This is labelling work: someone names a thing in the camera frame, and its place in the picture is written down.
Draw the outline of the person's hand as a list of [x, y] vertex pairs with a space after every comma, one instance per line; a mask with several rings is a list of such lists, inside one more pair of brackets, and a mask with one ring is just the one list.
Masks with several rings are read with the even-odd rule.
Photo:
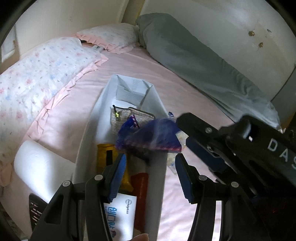
[[142, 233], [133, 237], [130, 241], [149, 241], [149, 235], [147, 233]]

